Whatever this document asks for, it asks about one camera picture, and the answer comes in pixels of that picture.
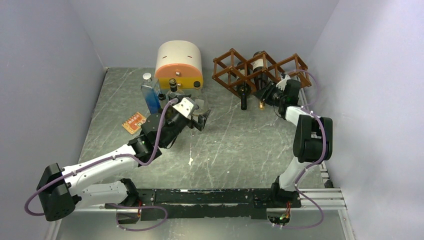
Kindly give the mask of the clear round glass bottle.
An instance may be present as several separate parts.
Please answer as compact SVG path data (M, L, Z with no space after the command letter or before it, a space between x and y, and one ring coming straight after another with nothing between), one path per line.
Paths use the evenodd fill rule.
M195 109L193 112L195 116L204 114L205 112L209 110L207 96L199 81L193 82L193 93L191 98L195 101L195 103L198 106L198 108Z

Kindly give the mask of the dark bottle black neck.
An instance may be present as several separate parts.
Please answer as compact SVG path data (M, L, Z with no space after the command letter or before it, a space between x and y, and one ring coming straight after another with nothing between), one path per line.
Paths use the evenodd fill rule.
M237 67L242 66L242 65L243 64L242 64L241 61L239 61L237 63ZM246 75L246 76L248 76L249 73L250 73L249 68L247 68L247 71L246 71L244 67L241 68L239 71L242 75ZM242 84L236 86L236 91L237 91L237 94L239 95L239 97L241 99L240 109L242 111L247 110L247 108L248 108L248 96L251 92L250 85L247 82L244 81Z

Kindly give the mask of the clear square bottle black cap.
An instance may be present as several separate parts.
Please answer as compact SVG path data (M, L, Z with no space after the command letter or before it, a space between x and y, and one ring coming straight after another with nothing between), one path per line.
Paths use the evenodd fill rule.
M169 91L166 93L168 100L176 98L177 96L185 95L185 93L178 88L177 81L175 78L170 78L169 81Z

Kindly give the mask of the brown bottle gold foil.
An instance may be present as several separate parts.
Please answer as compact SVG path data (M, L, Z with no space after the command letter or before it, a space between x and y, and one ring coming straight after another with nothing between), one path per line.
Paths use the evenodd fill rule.
M260 58L252 62L253 72L260 72L260 74L253 78L256 90L260 90L261 88L263 88L264 84L266 84L268 81L268 76L262 72L262 70L265 68L262 53L263 51L257 51L253 55L253 57L260 56Z

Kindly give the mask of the green bottle silver neck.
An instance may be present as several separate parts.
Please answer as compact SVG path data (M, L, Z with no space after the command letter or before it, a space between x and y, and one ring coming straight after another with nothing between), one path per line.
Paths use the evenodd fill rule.
M159 103L160 103L160 109L159 109L158 112L161 113L161 114L165 114L166 119L170 118L171 115L172 115L172 112L173 112L172 105L170 105L167 108L167 110L164 110L164 107L169 102L169 98L165 94L159 93L158 94L158 100L159 100Z

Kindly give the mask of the blue square bottle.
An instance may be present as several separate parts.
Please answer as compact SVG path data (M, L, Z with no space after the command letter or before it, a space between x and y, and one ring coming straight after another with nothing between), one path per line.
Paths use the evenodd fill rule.
M159 94L161 93L159 81L146 72L142 75L141 92L151 114L157 114L161 108Z

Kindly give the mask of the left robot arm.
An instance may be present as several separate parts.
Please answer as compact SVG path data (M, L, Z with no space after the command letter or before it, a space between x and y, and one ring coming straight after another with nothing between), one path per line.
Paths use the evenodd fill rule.
M170 148L185 129L202 131L211 113L209 108L191 95L176 95L165 104L160 113L150 114L140 126L138 136L121 147L92 160L60 167L47 166L36 187L36 192L25 202L27 214L37 216L29 209L38 197L48 222L70 215L74 210L99 204L115 204L132 208L140 204L134 183L123 178L113 183L100 182L117 173L146 167L161 156L160 149Z

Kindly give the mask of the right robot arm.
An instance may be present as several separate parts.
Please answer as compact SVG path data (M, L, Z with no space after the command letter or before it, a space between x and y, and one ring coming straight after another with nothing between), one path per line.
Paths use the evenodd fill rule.
M301 83L288 79L269 82L254 96L277 107L278 115L296 127L293 140L293 159L287 169L276 178L270 188L270 202L275 207L297 199L299 183L312 167L329 160L332 155L333 121L300 106Z

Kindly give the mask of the brown wooden wine rack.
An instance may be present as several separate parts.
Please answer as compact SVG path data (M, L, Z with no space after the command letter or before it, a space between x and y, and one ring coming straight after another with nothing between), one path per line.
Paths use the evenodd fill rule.
M312 85L310 77L304 73L307 70L308 66L297 53L281 61L275 61L266 51L260 51L247 59L231 48L213 59L211 78L241 99L242 95L238 89L246 85L247 95L252 95L259 89L259 77L263 76L274 83L282 80L281 74L297 76L302 88L310 87Z

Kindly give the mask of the cream drawer cabinet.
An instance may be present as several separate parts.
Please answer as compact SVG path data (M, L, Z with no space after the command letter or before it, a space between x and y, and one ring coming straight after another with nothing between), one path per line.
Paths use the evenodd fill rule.
M163 43L157 51L154 77L162 89L170 88L170 79L175 79L182 90L193 89L196 81L202 87L204 78L200 49L186 40Z

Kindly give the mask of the orange snack packet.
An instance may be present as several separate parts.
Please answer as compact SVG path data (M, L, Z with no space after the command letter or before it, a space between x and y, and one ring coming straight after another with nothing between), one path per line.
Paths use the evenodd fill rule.
M135 112L130 118L122 123L122 127L131 135L134 135L141 129L142 124L146 122L146 117L140 112Z

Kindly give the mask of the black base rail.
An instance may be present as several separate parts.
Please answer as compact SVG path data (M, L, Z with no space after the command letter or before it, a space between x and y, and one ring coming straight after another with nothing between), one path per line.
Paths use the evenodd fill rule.
M290 209L340 210L346 204L343 195L336 188L304 189L297 199L283 204L273 204L270 200L271 188L223 188L223 189L148 189L139 188L129 191L122 202L108 193L95 193L85 189L73 200L75 207L63 203L64 212L104 211L117 209L121 212L134 211L137 207L146 207L141 211L142 221L153 221L163 214L152 207L164 208L169 219L196 218L237 218L250 217L264 220L271 214Z

